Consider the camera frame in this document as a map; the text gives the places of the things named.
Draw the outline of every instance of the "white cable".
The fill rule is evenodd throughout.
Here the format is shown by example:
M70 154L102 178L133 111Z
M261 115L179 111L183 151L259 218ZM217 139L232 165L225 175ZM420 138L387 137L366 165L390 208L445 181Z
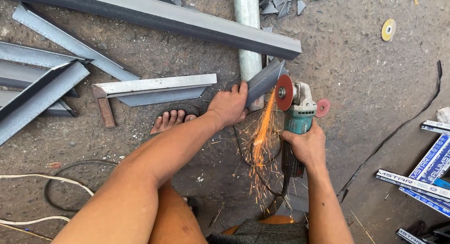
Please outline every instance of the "white cable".
M41 222L41 221L48 220L48 219L62 219L62 220L65 220L67 222L70 221L69 218L66 218L66 217L63 217L63 216L52 216L52 217L40 218L40 219L36 219L36 220L32 220L32 221L23 221L23 222L15 222L15 221L8 221L8 220L0 219L0 223L6 224L6 225L19 226L19 225L34 224L34 223Z
M24 174L24 175L0 175L0 178L18 178L18 177L44 177L44 178L49 178L49 179L55 179L55 180L60 180L60 181L66 181L68 183L73 183L76 184L80 187L82 187L83 189L85 189L87 192L89 192L89 194L91 196L94 195L94 193L92 192L92 190L90 190L88 187L82 185L81 183L71 180L71 179L67 179L67 178L63 178L63 177L51 177L51 176L46 176L46 175L41 175L41 174ZM28 225L28 224L34 224L37 222L41 222L44 220L49 220L49 219L62 219L65 220L67 222L70 221L69 218L67 217L63 217L63 216L52 216L52 217L46 217L46 218L41 218L41 219L36 219L36 220L32 220L32 221L24 221L24 222L15 222L15 221L8 221L8 220L3 220L0 219L0 223L2 224L6 224L6 225Z
M92 190L90 190L88 187L82 185L81 183L71 180L71 179L67 179L67 178L63 178L63 177L51 177L51 176L46 176L46 175L41 175L41 174L25 174L25 175L0 175L0 178L17 178L17 177L45 177L45 178L49 178L49 179L55 179L55 180L60 180L60 181L66 181L66 182L70 182L73 184L76 184L80 187L82 187L83 189L85 189L87 192L89 192L89 194L91 196L94 195L94 193L92 192Z

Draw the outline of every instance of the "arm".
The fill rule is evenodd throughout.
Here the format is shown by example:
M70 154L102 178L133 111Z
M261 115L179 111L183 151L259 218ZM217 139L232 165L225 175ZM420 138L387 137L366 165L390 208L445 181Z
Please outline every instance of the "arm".
M218 92L204 115L142 144L115 168L53 243L147 244L158 211L158 188L212 135L245 118L247 91L242 82L231 92Z
M310 243L353 244L326 167L322 128L312 120L309 132L297 135L284 131L282 138L307 169Z

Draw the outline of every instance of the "red grinding disc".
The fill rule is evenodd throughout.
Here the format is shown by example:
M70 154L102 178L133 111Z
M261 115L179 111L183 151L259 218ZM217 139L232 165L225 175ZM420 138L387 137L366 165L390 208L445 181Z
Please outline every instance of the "red grinding disc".
M280 87L284 87L286 89L286 96L281 99L278 96L278 90ZM277 87L275 88L275 99L277 100L278 108L282 111L289 109L292 104L292 99L294 97L294 86L292 85L292 80L287 74L282 74L278 78Z
M317 111L315 113L315 116L317 118L323 118L325 117L328 112L330 111L331 103L330 100L326 98L321 98L317 101Z

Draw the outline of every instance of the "toe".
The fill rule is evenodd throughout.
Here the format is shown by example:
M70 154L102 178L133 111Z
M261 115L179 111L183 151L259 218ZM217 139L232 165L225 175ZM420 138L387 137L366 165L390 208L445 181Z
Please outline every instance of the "toe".
M186 118L184 119L185 122L188 122L189 120L193 120L194 118L196 118L197 116L195 116L194 114L192 115L187 115Z
M160 129L161 125L162 125L162 117L159 116L159 117L156 118L155 125L153 126L152 130L150 131L150 134L153 134L155 132L159 132L159 129Z
M177 117L178 117L178 112L176 110L172 110L170 112L169 126L175 125Z
M184 115L186 113L183 110L178 111L178 117L176 118L175 125L179 125L183 123Z
M162 114L162 125L161 125L162 128L165 128L166 126L169 125L169 119L170 113L168 111Z

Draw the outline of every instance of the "hand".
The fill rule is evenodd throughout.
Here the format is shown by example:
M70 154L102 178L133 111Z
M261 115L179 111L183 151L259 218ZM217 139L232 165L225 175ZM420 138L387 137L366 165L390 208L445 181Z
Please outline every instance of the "hand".
M219 91L208 106L208 112L214 113L221 121L221 127L237 124L245 119L248 110L244 109L247 101L248 85L233 85L231 91Z
M307 171L326 170L325 135L322 128L313 119L307 133L295 134L283 131L281 138L291 144L292 151Z

